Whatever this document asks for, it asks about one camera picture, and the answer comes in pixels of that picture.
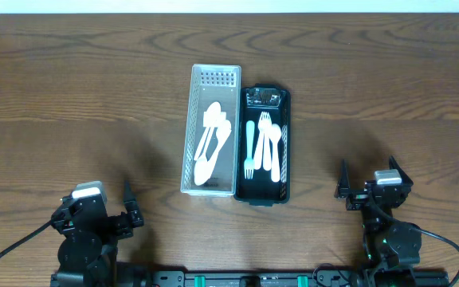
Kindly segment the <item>pale blue plastic fork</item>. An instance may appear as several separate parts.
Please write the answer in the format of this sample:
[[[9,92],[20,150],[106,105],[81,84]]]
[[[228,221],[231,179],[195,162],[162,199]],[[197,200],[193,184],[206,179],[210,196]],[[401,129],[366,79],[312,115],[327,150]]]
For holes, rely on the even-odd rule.
[[[246,139],[246,158],[244,161],[245,179],[252,179],[254,173],[254,160],[253,160],[253,141],[254,141],[255,123],[248,120],[245,126],[245,139]]]

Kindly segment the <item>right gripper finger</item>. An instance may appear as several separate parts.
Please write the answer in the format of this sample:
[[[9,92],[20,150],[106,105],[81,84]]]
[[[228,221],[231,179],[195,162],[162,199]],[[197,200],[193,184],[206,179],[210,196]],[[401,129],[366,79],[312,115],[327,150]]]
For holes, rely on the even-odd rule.
[[[392,155],[388,159],[389,168],[391,170],[396,170],[399,173],[400,178],[402,179],[402,184],[412,184],[412,179],[408,176],[407,173],[400,167],[395,157]]]
[[[337,191],[349,191],[350,190],[350,183],[349,183],[349,176],[347,170],[347,161],[345,159],[341,162],[340,168],[340,175],[338,179],[338,183],[336,185]]]

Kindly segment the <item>white fork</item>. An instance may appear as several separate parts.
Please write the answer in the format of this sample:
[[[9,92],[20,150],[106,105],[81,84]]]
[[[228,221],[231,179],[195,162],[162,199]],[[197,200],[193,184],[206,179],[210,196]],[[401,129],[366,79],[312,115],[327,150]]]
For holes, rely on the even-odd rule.
[[[264,144],[265,144],[265,131],[268,127],[268,118],[269,114],[267,112],[262,112],[260,114],[260,118],[258,120],[258,140],[256,151],[254,153],[254,169],[259,170],[262,166],[263,160],[263,151],[264,151]]]
[[[263,150],[263,168],[270,171],[272,168],[270,143],[269,143],[269,129],[272,125],[271,117],[268,112],[263,112],[264,119],[264,150]]]

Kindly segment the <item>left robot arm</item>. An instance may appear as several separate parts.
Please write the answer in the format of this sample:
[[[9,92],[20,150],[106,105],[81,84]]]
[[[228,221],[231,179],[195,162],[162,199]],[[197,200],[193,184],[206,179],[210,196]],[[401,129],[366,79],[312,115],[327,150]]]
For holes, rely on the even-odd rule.
[[[149,286],[151,275],[138,265],[117,261],[118,242],[131,238],[144,219],[124,182],[125,211],[109,216],[101,181],[77,185],[61,199],[51,216],[51,226],[65,240],[57,253],[60,267],[51,275],[51,286]]]

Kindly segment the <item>white spoon horizontal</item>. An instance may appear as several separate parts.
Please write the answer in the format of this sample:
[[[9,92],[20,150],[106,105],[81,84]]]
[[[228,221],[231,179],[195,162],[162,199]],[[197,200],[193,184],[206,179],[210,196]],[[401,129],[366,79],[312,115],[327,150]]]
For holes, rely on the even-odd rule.
[[[221,105],[218,101],[213,102],[208,109],[203,113],[203,122],[202,126],[205,128],[205,131],[202,134],[201,139],[199,140],[196,152],[194,154],[194,161],[196,161],[202,153],[202,149],[206,142],[206,137],[210,127],[213,126],[215,121],[221,114]]]

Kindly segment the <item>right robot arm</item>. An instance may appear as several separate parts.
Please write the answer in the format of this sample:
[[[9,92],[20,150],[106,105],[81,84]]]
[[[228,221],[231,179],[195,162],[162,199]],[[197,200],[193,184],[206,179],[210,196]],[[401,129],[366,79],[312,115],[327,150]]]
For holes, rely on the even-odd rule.
[[[341,163],[335,197],[344,199],[347,210],[358,211],[363,220],[363,247],[368,263],[349,277],[351,286],[386,286],[415,283],[412,266],[420,262],[421,235],[415,225],[393,217],[411,192],[412,179],[393,156],[389,168],[376,171],[361,189],[352,188],[347,162]]]

